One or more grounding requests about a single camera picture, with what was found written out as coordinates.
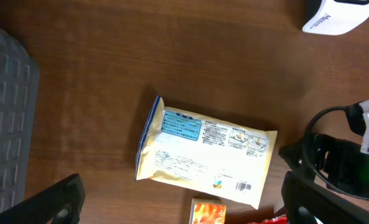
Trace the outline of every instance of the gray rubber mat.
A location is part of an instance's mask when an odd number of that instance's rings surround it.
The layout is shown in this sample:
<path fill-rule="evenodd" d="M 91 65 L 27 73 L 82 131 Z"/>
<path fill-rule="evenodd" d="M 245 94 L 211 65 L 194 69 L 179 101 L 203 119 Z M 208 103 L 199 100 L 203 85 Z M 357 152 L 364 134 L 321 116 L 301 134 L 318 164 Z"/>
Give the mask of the gray rubber mat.
<path fill-rule="evenodd" d="M 39 68 L 0 29 L 0 212 L 24 199 Z"/>

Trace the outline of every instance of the wood grain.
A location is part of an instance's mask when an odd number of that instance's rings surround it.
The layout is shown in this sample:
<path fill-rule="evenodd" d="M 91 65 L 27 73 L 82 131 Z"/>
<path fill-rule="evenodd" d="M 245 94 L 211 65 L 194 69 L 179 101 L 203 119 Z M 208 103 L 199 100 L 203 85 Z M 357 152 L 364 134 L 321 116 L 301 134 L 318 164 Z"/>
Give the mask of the wood grain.
<path fill-rule="evenodd" d="M 279 147 L 318 111 L 369 99 L 369 19 L 331 37 L 301 32 L 303 17 L 303 0 L 0 1 L 0 27 L 41 69 L 26 197 L 80 173 L 81 223 L 187 223 L 197 192 L 134 181 L 158 94 L 169 106 L 279 131 L 260 209 L 272 214 L 288 170 Z M 360 141 L 340 113 L 319 131 Z M 264 218 L 225 203 L 228 223 Z"/>

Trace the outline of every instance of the small orange package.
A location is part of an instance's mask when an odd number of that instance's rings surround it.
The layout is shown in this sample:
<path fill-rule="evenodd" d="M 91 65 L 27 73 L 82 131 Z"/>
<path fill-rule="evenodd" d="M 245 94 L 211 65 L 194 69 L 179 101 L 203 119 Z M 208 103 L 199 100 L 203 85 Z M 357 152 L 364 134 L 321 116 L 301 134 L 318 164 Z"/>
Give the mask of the small orange package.
<path fill-rule="evenodd" d="M 218 200 L 192 199 L 189 224 L 224 224 L 226 206 Z"/>

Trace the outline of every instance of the black cable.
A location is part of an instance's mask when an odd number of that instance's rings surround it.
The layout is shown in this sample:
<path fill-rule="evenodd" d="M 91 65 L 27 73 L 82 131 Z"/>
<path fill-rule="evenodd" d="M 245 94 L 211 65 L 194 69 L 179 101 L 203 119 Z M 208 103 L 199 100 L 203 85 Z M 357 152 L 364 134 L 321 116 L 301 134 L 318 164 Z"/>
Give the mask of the black cable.
<path fill-rule="evenodd" d="M 317 122 L 318 119 L 320 119 L 323 115 L 332 112 L 332 111 L 345 111 L 346 106 L 334 106 L 331 108 L 327 108 L 325 110 L 322 110 L 320 113 L 318 113 L 317 115 L 315 115 L 311 121 L 309 122 L 309 124 L 306 127 L 306 130 L 304 132 L 304 137 L 303 137 L 303 143 L 302 143 L 302 151 L 303 151 L 303 155 L 304 155 L 304 159 L 306 160 L 306 164 L 307 166 L 309 166 L 309 168 L 311 168 L 314 173 L 316 174 L 316 176 L 320 177 L 320 179 L 322 179 L 331 189 L 335 190 L 336 192 L 339 192 L 341 194 L 344 195 L 348 195 L 354 198 L 358 198 L 358 199 L 363 199 L 363 200 L 369 200 L 369 198 L 366 197 L 361 197 L 361 196 L 357 196 L 357 195 L 352 195 L 349 194 L 347 192 L 344 192 L 343 190 L 337 188 L 335 185 L 331 184 L 329 182 L 329 180 L 325 177 L 324 174 L 322 174 L 319 170 L 317 170 L 313 163 L 310 160 L 310 147 L 309 147 L 309 143 L 311 141 L 311 134 L 312 134 L 312 129 L 315 125 L 315 123 Z"/>

